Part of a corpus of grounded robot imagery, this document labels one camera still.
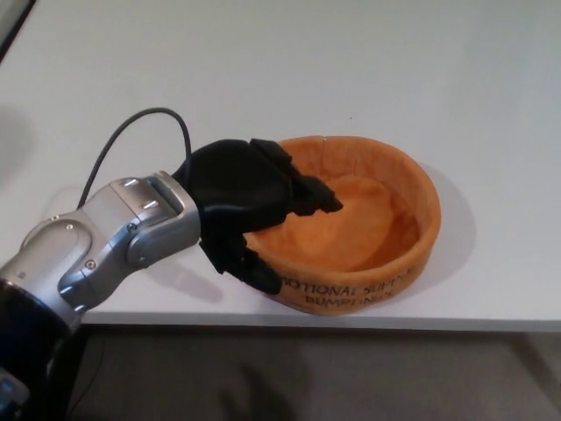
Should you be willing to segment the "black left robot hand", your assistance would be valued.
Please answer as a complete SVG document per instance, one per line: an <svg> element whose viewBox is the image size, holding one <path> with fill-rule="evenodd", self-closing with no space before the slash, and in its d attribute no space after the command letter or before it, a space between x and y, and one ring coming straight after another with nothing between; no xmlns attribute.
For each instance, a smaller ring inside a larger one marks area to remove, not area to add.
<svg viewBox="0 0 561 421"><path fill-rule="evenodd" d="M222 139L194 151L173 178L189 193L201 222L199 245L215 270L277 295L282 280L245 235L281 225L291 213L340 211L324 182L302 174L279 143Z"/></svg>

